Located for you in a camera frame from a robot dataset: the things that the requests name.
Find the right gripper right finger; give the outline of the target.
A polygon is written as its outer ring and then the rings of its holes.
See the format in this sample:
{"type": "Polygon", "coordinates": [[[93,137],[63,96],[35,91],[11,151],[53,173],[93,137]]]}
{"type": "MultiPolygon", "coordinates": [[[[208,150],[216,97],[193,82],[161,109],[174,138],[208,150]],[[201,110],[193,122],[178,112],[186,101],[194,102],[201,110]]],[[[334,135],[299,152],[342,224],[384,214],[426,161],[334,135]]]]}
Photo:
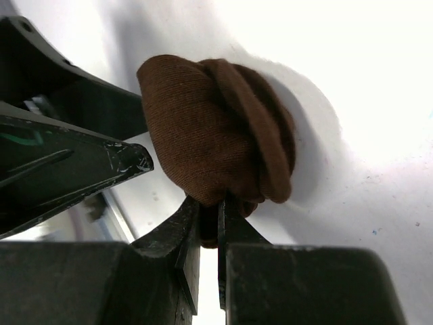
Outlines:
{"type": "Polygon", "coordinates": [[[219,206],[219,301],[228,324],[404,324],[386,266],[369,249],[271,244],[219,206]]]}

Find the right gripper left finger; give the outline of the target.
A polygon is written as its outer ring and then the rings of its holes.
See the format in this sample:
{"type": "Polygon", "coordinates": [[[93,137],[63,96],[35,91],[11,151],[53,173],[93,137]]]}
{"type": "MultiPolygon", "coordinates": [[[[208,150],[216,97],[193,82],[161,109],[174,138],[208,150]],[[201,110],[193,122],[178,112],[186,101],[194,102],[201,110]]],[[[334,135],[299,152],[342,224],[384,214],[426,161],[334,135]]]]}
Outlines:
{"type": "Polygon", "coordinates": [[[124,242],[1,243],[2,324],[191,324],[199,204],[124,242]]]}

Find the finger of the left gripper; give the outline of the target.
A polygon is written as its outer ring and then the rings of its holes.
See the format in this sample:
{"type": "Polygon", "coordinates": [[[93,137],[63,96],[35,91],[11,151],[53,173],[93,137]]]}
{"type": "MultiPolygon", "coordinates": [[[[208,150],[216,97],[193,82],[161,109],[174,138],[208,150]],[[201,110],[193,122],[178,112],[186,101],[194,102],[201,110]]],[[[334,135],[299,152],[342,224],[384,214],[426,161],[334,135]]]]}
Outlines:
{"type": "Polygon", "coordinates": [[[42,96],[56,119],[126,140],[147,132],[139,95],[78,68],[22,16],[1,17],[1,100],[16,107],[42,96]]]}
{"type": "Polygon", "coordinates": [[[1,237],[153,168],[149,152],[139,144],[2,102],[1,237]]]}

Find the brown striped-cuff sock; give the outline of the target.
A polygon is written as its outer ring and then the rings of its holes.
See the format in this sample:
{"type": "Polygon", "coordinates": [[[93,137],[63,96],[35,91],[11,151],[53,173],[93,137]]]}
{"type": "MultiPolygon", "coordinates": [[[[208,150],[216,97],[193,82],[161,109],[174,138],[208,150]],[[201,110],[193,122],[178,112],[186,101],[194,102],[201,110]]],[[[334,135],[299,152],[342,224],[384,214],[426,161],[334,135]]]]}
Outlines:
{"type": "Polygon", "coordinates": [[[224,59],[173,55],[137,71],[143,111],[166,176],[200,203],[200,240],[216,248],[219,204],[241,216],[292,193],[294,119],[257,71],[224,59]]]}

